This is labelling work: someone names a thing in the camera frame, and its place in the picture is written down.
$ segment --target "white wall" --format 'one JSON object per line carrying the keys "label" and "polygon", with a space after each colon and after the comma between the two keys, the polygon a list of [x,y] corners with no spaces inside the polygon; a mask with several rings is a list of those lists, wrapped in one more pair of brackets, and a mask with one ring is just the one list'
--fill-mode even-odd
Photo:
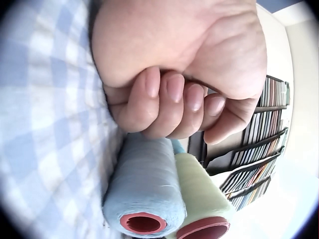
{"label": "white wall", "polygon": [[294,103],[285,156],[318,177],[318,23],[305,21],[286,31],[293,59]]}

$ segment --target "fist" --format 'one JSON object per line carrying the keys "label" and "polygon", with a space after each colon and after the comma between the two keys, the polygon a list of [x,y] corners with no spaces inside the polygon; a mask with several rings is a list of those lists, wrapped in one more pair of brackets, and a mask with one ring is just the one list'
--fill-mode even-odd
{"label": "fist", "polygon": [[115,121],[149,137],[243,130],[266,75],[255,0],[106,0],[92,50]]}

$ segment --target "shelf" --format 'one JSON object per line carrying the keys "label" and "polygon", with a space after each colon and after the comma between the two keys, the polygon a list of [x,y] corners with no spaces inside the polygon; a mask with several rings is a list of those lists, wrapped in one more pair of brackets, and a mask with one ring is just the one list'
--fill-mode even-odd
{"label": "shelf", "polygon": [[274,111],[274,110],[285,110],[285,109],[287,109],[286,105],[283,105],[283,106],[256,107],[255,113],[265,112],[265,111]]}

